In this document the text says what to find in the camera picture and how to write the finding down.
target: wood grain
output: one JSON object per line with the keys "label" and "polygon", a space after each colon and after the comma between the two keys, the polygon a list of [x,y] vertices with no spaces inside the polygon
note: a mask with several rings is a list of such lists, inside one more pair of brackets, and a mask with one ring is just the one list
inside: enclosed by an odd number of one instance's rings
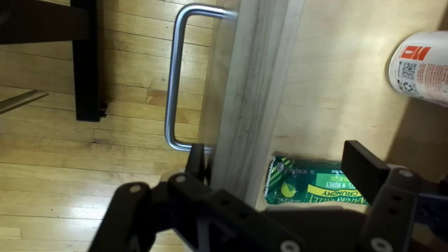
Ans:
{"label": "wood grain", "polygon": [[[284,29],[288,3],[241,1],[228,81],[224,83],[227,87],[221,95],[223,115],[218,122],[211,185],[224,188],[251,204],[256,202],[263,178],[262,168],[253,167],[258,158],[266,157],[259,150],[265,146],[259,143],[263,143],[265,137],[270,139],[269,134],[263,134],[269,130],[260,129],[265,123],[265,109],[269,106],[266,102],[270,101],[270,87],[279,84],[272,78],[273,70],[286,66],[274,63],[280,38],[283,32],[290,32]],[[291,17],[297,17],[300,7],[293,10]]]}
{"label": "wood grain", "polygon": [[[119,185],[155,186],[183,169],[188,155],[162,134],[172,24],[186,3],[104,1],[109,109],[99,123],[74,120],[70,42],[0,46],[0,99],[49,91],[0,116],[0,252],[87,251]],[[199,132],[211,28],[209,18],[188,24],[176,130],[189,141]],[[153,251],[183,245],[164,232]]]}
{"label": "wood grain", "polygon": [[[218,1],[217,4],[234,11],[239,8],[239,0],[225,1],[225,4]],[[203,95],[203,116],[200,119],[200,141],[211,147],[216,147],[217,144],[224,95],[234,52],[235,31],[235,21],[216,20],[214,22],[214,41],[211,45],[209,73]]]}

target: printed label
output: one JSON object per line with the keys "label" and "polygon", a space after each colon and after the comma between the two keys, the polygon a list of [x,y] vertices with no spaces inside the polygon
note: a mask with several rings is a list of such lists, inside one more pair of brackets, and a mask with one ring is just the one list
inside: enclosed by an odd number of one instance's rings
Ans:
{"label": "printed label", "polygon": [[417,63],[399,62],[396,84],[398,88],[409,97],[419,95],[416,87],[416,71]]}
{"label": "printed label", "polygon": [[430,46],[406,46],[402,59],[424,60],[430,49]]}
{"label": "printed label", "polygon": [[361,197],[358,190],[329,190],[314,185],[308,185],[308,193],[322,197]]}

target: black metal frame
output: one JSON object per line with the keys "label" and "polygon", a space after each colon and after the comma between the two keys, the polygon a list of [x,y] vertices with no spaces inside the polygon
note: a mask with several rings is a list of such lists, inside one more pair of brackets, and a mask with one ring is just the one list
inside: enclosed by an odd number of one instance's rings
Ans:
{"label": "black metal frame", "polygon": [[141,182],[120,186],[90,252],[148,251],[157,232],[169,228],[193,251],[430,251],[412,239],[414,221],[448,242],[448,196],[440,193],[445,182],[389,169],[357,141],[346,143],[343,169],[371,203],[368,216],[342,209],[258,213],[207,188],[204,169],[203,146],[193,146],[186,174],[154,189]]}
{"label": "black metal frame", "polygon": [[98,0],[71,0],[71,7],[3,0],[0,45],[73,41],[76,118],[99,122],[105,116],[98,76]]}

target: red label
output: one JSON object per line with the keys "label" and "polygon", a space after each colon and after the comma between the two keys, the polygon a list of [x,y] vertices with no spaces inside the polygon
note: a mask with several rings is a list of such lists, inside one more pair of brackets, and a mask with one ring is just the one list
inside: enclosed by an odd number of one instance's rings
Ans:
{"label": "red label", "polygon": [[431,48],[428,46],[406,46],[405,52],[402,53],[403,59],[413,59],[413,60],[424,60],[426,55],[430,52]]}

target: black furniture leg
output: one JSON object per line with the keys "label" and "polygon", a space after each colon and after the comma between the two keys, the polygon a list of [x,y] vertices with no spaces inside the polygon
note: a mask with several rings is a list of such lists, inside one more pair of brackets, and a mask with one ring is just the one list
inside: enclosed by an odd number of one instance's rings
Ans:
{"label": "black furniture leg", "polygon": [[88,11],[88,39],[73,41],[74,97],[77,120],[99,122],[101,105],[98,74],[97,1],[71,0],[71,7]]}

